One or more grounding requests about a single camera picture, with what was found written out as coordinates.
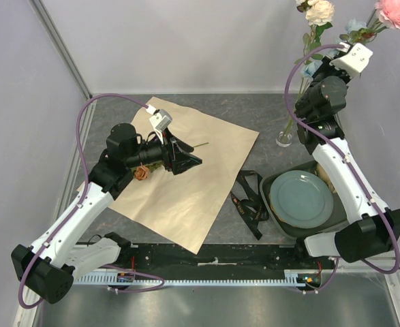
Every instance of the brown paper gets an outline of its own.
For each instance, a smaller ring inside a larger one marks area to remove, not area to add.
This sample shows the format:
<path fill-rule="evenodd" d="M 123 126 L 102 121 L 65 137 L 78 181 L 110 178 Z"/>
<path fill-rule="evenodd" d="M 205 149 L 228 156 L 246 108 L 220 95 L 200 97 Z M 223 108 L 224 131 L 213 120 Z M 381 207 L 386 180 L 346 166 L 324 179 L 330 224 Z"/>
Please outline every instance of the brown paper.
<path fill-rule="evenodd" d="M 194 151 L 203 164 L 177 176 L 161 167 L 146 180 L 134 179 L 110 207 L 197 253 L 258 132 L 156 97 L 148 104 L 171 115 L 169 129 L 180 140 L 191 146 L 208 142 Z M 152 131 L 149 117 L 144 108 L 134 117 L 139 134 Z"/>

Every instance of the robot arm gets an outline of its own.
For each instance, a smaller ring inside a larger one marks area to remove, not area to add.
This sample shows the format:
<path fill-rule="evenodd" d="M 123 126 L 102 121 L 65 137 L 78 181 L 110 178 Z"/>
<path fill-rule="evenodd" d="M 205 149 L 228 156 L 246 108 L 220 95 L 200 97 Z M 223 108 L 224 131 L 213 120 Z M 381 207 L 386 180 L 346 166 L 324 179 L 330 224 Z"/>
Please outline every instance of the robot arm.
<path fill-rule="evenodd" d="M 304 240 L 305 248 L 312 257 L 340 256 L 347 262 L 355 262 L 392 249 L 386 227 L 372 204 L 376 203 L 382 209 L 397 239 L 400 235 L 400 210 L 391 211 L 374 191 L 355 162 L 345 135 L 334 118 L 346 106 L 346 84 L 363 71 L 372 56 L 372 52 L 362 44 L 352 48 L 344 45 L 345 50 L 335 59 L 323 59 L 323 64 L 313 75 L 310 87 L 295 104 L 295 113 L 345 153 L 345 159 L 342 160 L 331 145 L 298 126 L 301 143 L 330 177 L 349 222 L 349 226 L 338 232 L 307 237 Z M 368 202 L 367 195 L 354 178 L 348 163 L 354 166 L 369 190 L 372 203 Z"/>
<path fill-rule="evenodd" d="M 56 222 L 30 247 L 18 245 L 13 250 L 12 261 L 21 280 L 35 253 L 44 248 L 30 270 L 25 285 L 49 303 L 61 300 L 75 279 L 115 262 L 122 250 L 128 250 L 128 240 L 109 233 L 85 249 L 72 251 L 95 218 L 133 180 L 133 168 L 162 161 L 167 171 L 177 175 L 202 163 L 200 158 L 191 154 L 194 148 L 171 134 L 168 126 L 172 118 L 166 111 L 151 106 L 147 111 L 152 114 L 150 122 L 155 137 L 143 140 L 134 126 L 127 123 L 114 126 L 106 140 L 107 148 L 89 174 L 87 194 L 83 195 L 81 191 Z M 48 238 L 76 206 L 76 212 L 48 244 Z"/>

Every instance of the gray tray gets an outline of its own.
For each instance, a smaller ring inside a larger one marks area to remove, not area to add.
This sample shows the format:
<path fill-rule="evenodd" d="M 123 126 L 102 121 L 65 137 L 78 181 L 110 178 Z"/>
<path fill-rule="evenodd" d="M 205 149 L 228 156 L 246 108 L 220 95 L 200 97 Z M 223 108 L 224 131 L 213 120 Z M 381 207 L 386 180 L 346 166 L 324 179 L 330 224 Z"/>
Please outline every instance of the gray tray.
<path fill-rule="evenodd" d="M 284 174 L 285 172 L 289 172 L 291 170 L 304 170 L 306 172 L 314 173 L 316 170 L 316 161 L 310 161 L 304 163 L 302 165 L 293 167 L 288 170 L 284 170 L 279 174 L 275 174 L 269 177 L 262 179 L 260 183 L 260 193 L 262 194 L 263 202 L 266 204 L 266 209 L 268 210 L 269 215 L 272 217 L 275 225 L 279 228 L 279 230 L 288 238 L 297 239 L 297 238 L 305 238 L 319 232 L 327 232 L 329 230 L 336 230 L 342 227 L 345 227 L 348 224 L 347 215 L 345 209 L 343 207 L 342 201 L 337 194 L 333 194 L 333 212 L 331 213 L 330 218 L 323 223 L 322 225 L 316 228 L 297 228 L 287 223 L 282 222 L 276 214 L 271 210 L 271 202 L 269 200 L 269 192 L 271 190 L 271 185 L 275 181 L 275 179 Z"/>

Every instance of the gray table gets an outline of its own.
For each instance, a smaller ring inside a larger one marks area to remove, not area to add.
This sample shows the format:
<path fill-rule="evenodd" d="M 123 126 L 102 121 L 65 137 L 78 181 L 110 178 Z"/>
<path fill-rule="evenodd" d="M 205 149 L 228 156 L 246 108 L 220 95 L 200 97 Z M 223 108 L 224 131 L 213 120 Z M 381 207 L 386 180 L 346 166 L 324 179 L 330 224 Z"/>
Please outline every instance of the gray table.
<path fill-rule="evenodd" d="M 260 132 L 243 168 L 255 170 L 263 177 L 311 160 L 305 148 L 296 139 L 295 130 L 292 146 L 283 149 L 275 143 L 275 138 L 283 130 L 288 117 L 281 94 L 156 95 L 156 97 L 198 109 L 211 116 Z M 151 96 L 138 95 L 136 98 L 147 102 Z M 103 98 L 97 101 L 84 150 L 88 167 L 91 168 L 97 163 L 100 153 L 106 147 L 106 138 L 111 127 L 117 123 L 131 122 L 138 109 L 138 105 L 124 99 Z M 80 169 L 76 188 L 82 181 L 83 173 Z M 233 191 L 236 196 L 244 198 L 245 194 L 239 185 L 235 185 Z M 228 198 L 205 243 L 292 244 L 292 241 L 286 239 L 271 220 L 260 223 L 259 229 L 263 237 L 257 241 Z M 164 237 L 111 209 L 106 209 L 80 240 L 87 242 L 92 235 L 108 232 L 117 232 L 135 243 L 170 243 Z"/>

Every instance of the cream rose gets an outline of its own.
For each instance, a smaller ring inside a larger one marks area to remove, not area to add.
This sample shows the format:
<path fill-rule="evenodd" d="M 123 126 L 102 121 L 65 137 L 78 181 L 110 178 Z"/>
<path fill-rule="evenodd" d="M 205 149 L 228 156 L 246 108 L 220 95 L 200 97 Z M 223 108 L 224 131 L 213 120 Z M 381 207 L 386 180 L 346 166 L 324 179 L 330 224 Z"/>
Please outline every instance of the cream rose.
<path fill-rule="evenodd" d="M 310 0 L 313 6 L 306 11 L 306 19 L 309 25 L 325 25 L 331 22 L 335 13 L 335 6 L 327 0 Z"/>

